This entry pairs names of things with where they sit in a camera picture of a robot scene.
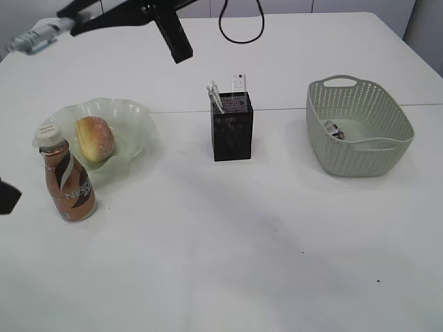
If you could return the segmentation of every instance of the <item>bottle cap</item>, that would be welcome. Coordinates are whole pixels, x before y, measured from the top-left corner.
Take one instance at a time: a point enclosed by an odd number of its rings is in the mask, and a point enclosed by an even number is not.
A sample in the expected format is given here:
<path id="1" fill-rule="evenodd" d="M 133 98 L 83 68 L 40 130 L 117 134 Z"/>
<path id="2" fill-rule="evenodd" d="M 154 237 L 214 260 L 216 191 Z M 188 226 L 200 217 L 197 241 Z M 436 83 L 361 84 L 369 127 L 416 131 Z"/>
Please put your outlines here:
<path id="1" fill-rule="evenodd" d="M 45 124 L 36 132 L 35 137 L 40 147 L 54 147 L 64 141 L 60 128 L 55 124 Z"/>

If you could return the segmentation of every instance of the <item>basket handle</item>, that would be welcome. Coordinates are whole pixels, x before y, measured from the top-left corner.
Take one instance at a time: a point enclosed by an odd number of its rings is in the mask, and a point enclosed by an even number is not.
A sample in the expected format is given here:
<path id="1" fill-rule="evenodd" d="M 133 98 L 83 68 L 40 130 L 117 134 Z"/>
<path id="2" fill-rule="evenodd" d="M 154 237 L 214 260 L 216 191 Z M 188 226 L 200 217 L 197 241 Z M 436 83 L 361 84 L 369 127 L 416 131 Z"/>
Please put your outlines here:
<path id="1" fill-rule="evenodd" d="M 365 148 L 365 147 L 359 147 L 360 145 L 366 145 L 368 143 L 383 143 L 383 144 L 389 144 L 390 147 L 375 147 L 375 148 Z M 356 142 L 353 144 L 354 149 L 357 151 L 394 151 L 396 149 L 399 149 L 401 147 L 400 144 L 395 144 L 395 141 L 392 141 L 391 139 L 387 138 L 372 138 L 369 140 L 364 140 L 363 142 Z"/>
<path id="2" fill-rule="evenodd" d="M 330 87 L 336 88 L 337 86 L 325 86 L 325 83 L 328 81 L 340 80 L 340 79 L 354 81 L 354 82 L 356 82 L 356 84 L 362 83 L 362 80 L 358 79 L 357 77 L 351 76 L 351 75 L 335 75 L 335 76 L 325 78 L 324 80 L 319 81 L 319 83 L 321 83 L 325 88 L 330 88 Z"/>

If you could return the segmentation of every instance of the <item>white table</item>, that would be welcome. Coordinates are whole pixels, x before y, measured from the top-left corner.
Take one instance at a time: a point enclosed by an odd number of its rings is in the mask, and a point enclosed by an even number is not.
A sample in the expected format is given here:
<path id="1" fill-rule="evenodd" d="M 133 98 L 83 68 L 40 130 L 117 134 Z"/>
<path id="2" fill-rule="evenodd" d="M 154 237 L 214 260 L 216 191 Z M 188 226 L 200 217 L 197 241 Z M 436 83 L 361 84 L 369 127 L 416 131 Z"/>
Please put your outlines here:
<path id="1" fill-rule="evenodd" d="M 245 46 L 226 41 L 217 19 L 183 26 L 195 56 L 180 65 L 154 24 L 97 30 L 64 36 L 36 57 L 8 56 L 0 91 L 20 99 L 16 110 L 42 116 L 96 97 L 133 99 L 154 112 L 207 111 L 205 86 L 216 80 L 230 91 L 233 74 L 245 72 L 255 109 L 293 109 L 305 107 L 309 83 L 344 73 L 379 83 L 402 105 L 443 103 L 443 79 L 373 14 L 267 15 L 263 37 Z M 227 18 L 224 27 L 248 39 L 260 18 Z"/>

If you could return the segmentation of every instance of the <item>black mount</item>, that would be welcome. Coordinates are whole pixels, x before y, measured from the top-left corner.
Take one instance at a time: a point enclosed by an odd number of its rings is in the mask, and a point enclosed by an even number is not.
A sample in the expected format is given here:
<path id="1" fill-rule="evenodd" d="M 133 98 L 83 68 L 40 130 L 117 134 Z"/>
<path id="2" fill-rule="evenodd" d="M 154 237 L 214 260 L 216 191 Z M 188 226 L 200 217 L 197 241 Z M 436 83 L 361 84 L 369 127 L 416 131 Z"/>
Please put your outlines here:
<path id="1" fill-rule="evenodd" d="M 192 47 L 180 24 L 176 11 L 196 0 L 127 0 L 105 14 L 89 21 L 77 20 L 73 36 L 113 26 L 144 26 L 155 21 L 178 64 L 193 55 Z M 74 0 L 57 13 L 58 17 L 77 19 L 82 10 L 99 0 Z"/>

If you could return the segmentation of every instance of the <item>green plastic basket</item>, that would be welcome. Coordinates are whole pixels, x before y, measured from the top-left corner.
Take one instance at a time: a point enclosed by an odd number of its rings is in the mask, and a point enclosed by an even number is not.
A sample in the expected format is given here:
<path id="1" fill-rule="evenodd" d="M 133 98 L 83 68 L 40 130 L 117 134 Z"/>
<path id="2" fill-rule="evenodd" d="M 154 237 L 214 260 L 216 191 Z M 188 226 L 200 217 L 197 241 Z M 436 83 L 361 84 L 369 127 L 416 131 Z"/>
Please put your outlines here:
<path id="1" fill-rule="evenodd" d="M 353 86 L 326 86 L 337 79 Z M 330 135 L 331 120 L 345 140 Z M 414 138 L 408 118 L 378 84 L 337 75 L 309 85 L 306 103 L 309 140 L 323 169 L 337 176 L 380 176 L 389 172 Z"/>

